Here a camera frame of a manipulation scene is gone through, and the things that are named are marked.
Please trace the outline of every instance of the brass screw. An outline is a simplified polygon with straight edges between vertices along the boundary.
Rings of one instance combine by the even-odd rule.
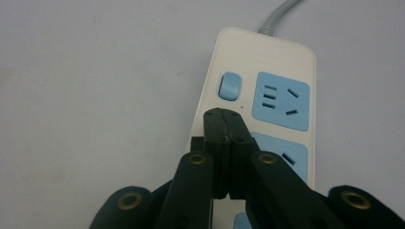
[[[370,203],[370,201],[368,199],[364,198],[360,194],[357,194],[353,191],[344,191],[341,194],[341,197],[350,206],[355,207],[360,210],[367,210],[372,206],[372,204]]]
[[[206,162],[205,156],[203,155],[192,155],[188,159],[192,164],[203,164]]]
[[[142,196],[137,192],[130,192],[119,197],[117,206],[121,210],[131,210],[140,205]]]
[[[266,154],[259,155],[259,159],[266,164],[274,164],[277,161],[276,157]]]

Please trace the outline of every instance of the white power strip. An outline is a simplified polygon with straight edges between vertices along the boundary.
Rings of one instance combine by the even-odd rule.
[[[191,136],[203,114],[239,113],[261,150],[282,156],[310,188],[315,165],[315,56],[305,46],[240,29],[220,32]]]

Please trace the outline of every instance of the power switch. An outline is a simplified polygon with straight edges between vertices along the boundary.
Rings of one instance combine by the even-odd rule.
[[[227,101],[235,101],[239,96],[241,89],[242,78],[236,73],[225,73],[221,81],[220,91],[218,95],[220,98]]]

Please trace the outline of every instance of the gray background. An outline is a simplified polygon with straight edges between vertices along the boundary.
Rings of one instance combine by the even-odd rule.
[[[115,190],[170,179],[218,32],[282,2],[0,0],[0,228],[87,228]],[[317,57],[316,190],[403,218],[404,11],[307,0],[275,32]]]

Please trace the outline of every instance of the white plastic casing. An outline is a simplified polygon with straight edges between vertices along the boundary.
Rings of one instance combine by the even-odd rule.
[[[313,52],[300,44],[240,29],[220,32],[202,89],[199,107],[186,145],[190,151],[191,136],[203,136],[203,114],[213,108],[224,108],[239,113],[252,133],[271,135],[303,144],[308,149],[308,186],[314,188],[315,165],[315,97],[316,74]],[[239,96],[235,101],[219,97],[225,73],[237,73],[242,78]],[[260,72],[281,75],[309,85],[309,127],[297,131],[274,125],[252,116],[257,75]]]

